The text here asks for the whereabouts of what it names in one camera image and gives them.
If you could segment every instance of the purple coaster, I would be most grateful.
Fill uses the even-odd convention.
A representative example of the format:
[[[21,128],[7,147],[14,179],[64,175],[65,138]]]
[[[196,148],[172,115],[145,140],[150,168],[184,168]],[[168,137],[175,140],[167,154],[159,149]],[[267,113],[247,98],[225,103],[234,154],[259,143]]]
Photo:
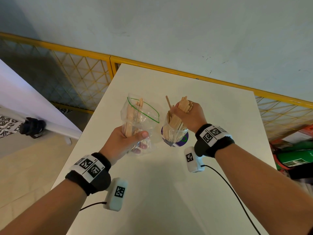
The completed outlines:
[[[163,141],[166,142],[171,147],[181,147],[181,146],[185,145],[186,142],[188,141],[188,138],[189,138],[188,132],[185,134],[185,136],[179,142],[169,142],[165,138],[162,137]]]

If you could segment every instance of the white sensor device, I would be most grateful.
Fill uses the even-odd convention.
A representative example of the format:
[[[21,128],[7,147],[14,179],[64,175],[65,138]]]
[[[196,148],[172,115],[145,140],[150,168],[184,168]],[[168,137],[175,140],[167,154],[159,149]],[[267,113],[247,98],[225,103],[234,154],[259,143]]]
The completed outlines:
[[[123,205],[125,192],[128,182],[119,177],[112,179],[110,186],[106,189],[107,195],[105,198],[106,204],[103,205],[104,209],[120,211]]]
[[[198,157],[195,153],[194,147],[188,147],[184,150],[185,159],[187,162],[187,168],[189,172],[200,172],[204,171],[204,167],[201,167],[201,165],[204,165],[202,161],[202,157]]]

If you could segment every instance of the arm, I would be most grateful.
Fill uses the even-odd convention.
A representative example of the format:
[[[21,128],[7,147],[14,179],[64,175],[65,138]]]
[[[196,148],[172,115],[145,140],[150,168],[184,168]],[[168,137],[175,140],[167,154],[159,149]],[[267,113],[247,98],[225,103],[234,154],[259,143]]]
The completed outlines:
[[[194,133],[206,124],[198,103],[190,113],[171,112]],[[215,154],[229,182],[248,209],[271,235],[307,235],[313,227],[313,198],[277,170],[231,144]]]
[[[114,129],[99,152],[114,165],[135,143],[148,136],[147,131],[141,131],[126,138],[120,126]],[[66,234],[86,198],[79,185],[65,179],[9,223],[0,235]]]

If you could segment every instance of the fingernail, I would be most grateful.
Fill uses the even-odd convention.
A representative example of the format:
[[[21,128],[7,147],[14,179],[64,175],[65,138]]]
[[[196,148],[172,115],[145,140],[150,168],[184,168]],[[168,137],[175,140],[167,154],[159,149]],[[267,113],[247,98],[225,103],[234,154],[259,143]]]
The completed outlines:
[[[148,134],[148,132],[147,132],[147,131],[144,131],[144,132],[142,133],[142,136],[143,136],[144,138],[146,138],[146,137],[148,137],[148,136],[149,136],[149,134]]]

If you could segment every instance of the green line on bag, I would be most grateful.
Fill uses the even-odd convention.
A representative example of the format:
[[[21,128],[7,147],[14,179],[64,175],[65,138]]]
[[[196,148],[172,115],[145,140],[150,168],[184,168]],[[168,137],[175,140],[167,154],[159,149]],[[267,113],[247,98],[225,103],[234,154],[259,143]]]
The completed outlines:
[[[158,124],[160,123],[160,122],[156,121],[155,119],[151,118],[149,115],[145,114],[144,112],[142,112],[142,111],[138,110],[136,107],[134,107],[134,106],[131,104],[131,102],[129,101],[128,98],[127,98],[127,100],[128,100],[128,103],[129,103],[135,110],[137,110],[137,111],[143,113],[145,116],[148,116],[150,119],[152,119],[153,121],[157,122]],[[150,107],[156,111],[156,113],[158,114],[158,118],[159,118],[159,117],[160,117],[160,114],[157,112],[157,110],[156,110],[155,108],[153,108],[152,106],[150,106]]]

